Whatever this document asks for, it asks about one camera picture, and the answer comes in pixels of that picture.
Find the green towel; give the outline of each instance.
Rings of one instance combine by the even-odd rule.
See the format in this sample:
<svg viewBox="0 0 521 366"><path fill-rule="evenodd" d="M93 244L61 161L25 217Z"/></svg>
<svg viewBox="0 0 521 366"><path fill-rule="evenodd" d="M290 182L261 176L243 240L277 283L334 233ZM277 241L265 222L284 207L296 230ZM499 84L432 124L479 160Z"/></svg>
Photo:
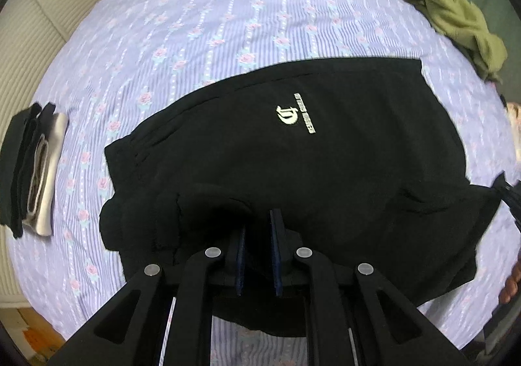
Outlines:
<svg viewBox="0 0 521 366"><path fill-rule="evenodd" d="M498 71L506 60L506 48L488 31L481 10L468 0L405 0L414 5L441 35L450 38L474 64L481 79L501 82Z"/></svg>

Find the bedsheet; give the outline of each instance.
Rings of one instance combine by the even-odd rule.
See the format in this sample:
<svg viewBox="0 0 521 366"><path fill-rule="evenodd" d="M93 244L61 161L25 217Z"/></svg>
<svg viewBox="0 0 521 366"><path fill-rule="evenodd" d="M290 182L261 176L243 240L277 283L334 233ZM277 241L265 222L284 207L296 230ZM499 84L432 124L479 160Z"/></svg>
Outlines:
<svg viewBox="0 0 521 366"><path fill-rule="evenodd" d="M35 94L69 115L56 179L54 235L9 242L27 299L69 338L124 284L98 215L111 197L103 148L202 86L277 62L316 57L421 59L424 77L465 146L467 176L519 178L493 83L402 0L102 0ZM491 316L519 250L505 205L477 248L476 278L419 309L462 348ZM214 320L213 364L305 364L305 341Z"/></svg>

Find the black pants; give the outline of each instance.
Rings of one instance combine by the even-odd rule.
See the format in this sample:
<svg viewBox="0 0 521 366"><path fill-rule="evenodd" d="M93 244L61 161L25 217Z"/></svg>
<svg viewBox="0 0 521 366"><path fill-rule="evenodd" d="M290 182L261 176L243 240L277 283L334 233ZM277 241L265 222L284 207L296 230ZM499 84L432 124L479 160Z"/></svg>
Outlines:
<svg viewBox="0 0 521 366"><path fill-rule="evenodd" d="M321 59L225 79L105 153L115 195L100 230L127 278L246 224L260 259L248 267L269 281L268 211L281 208L306 246L373 264L420 305L473 279L500 201L469 184L458 133L415 60ZM283 334L271 318L290 318L288 306L254 299L216 314Z"/></svg>

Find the stack of folded clothes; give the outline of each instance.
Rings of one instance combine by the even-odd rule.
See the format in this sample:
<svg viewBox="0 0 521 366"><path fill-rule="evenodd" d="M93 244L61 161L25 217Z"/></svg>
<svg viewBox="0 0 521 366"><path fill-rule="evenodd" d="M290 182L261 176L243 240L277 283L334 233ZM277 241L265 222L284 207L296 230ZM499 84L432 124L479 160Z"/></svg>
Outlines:
<svg viewBox="0 0 521 366"><path fill-rule="evenodd" d="M521 162L521 105L509 102L506 105L506 111L509 115L510 126L512 127L516 159L518 162Z"/></svg>
<svg viewBox="0 0 521 366"><path fill-rule="evenodd" d="M0 149L0 223L15 238L22 225L50 236L54 181L68 118L35 103L11 119Z"/></svg>

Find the white radiator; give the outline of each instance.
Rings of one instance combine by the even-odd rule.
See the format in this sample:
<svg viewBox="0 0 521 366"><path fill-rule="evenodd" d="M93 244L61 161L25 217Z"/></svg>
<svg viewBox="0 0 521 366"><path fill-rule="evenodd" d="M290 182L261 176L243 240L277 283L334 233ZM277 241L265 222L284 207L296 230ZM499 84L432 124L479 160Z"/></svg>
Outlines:
<svg viewBox="0 0 521 366"><path fill-rule="evenodd" d="M30 307L11 266L6 239L12 236L7 233L10 231L6 232L6 229L0 226L0 309Z"/></svg>

